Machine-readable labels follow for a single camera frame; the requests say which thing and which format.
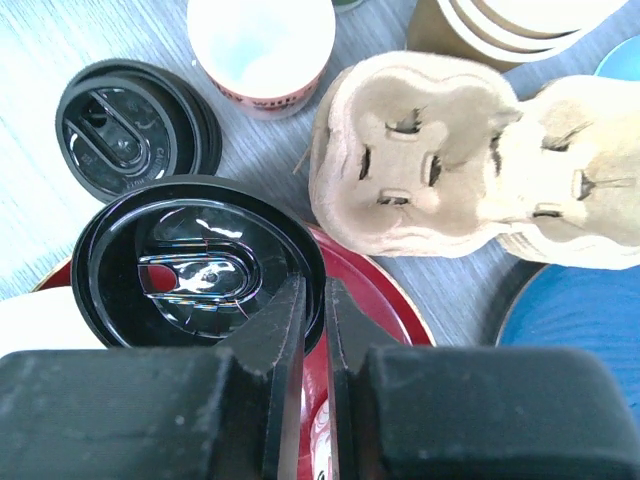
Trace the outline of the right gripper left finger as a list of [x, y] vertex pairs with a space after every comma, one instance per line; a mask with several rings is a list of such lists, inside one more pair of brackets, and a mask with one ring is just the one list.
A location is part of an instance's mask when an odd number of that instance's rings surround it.
[[306, 283], [213, 347], [40, 349], [1, 361], [5, 479], [293, 479]]

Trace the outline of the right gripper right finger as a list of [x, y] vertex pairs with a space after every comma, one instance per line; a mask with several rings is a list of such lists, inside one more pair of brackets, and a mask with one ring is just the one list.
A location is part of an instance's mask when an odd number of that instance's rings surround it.
[[612, 374], [567, 348], [403, 344], [325, 287], [337, 479], [635, 479], [639, 432]]

